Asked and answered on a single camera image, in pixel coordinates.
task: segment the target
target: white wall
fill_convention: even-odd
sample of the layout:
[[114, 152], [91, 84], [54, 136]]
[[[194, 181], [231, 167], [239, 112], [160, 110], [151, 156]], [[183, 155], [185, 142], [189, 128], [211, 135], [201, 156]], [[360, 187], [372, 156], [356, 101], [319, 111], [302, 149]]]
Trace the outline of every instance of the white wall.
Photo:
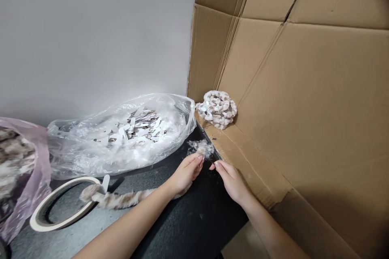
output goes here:
[[47, 125], [186, 95], [193, 2], [0, 0], [0, 116]]

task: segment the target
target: left hand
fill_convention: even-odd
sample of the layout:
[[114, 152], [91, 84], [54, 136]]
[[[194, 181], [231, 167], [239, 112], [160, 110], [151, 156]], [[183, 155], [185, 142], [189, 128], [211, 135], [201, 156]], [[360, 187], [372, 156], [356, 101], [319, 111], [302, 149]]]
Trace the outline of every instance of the left hand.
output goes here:
[[173, 194], [179, 194], [200, 174], [203, 168], [204, 157], [194, 153], [186, 157], [173, 175], [166, 181], [171, 187]]

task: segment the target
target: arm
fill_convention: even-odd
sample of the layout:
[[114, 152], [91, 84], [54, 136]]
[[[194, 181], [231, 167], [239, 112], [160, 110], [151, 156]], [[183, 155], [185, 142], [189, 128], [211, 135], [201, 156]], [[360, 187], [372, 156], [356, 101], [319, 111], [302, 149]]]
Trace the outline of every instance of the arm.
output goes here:
[[202, 166], [202, 156], [186, 157], [164, 184], [95, 237], [73, 259], [129, 258], [169, 201], [196, 179]]
[[246, 212], [270, 258], [309, 258], [250, 193], [234, 166], [219, 160], [210, 170], [215, 168], [228, 194]]

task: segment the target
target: cardboard box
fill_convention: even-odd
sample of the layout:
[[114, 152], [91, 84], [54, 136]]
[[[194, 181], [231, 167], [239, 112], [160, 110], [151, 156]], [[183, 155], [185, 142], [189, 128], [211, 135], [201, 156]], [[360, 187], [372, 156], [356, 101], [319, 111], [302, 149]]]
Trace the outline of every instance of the cardboard box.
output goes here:
[[[196, 0], [188, 96], [235, 100], [234, 124], [203, 127], [312, 258], [387, 252], [387, 1]], [[226, 258], [251, 257], [242, 238]]]

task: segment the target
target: forearm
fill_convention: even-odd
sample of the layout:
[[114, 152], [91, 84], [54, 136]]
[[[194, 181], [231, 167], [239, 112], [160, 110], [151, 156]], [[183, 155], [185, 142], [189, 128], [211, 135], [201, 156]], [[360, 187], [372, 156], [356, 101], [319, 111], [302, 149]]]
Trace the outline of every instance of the forearm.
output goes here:
[[270, 258], [309, 258], [253, 196], [242, 203], [242, 208], [265, 245]]
[[164, 183], [73, 258], [128, 259], [174, 195], [168, 183]]

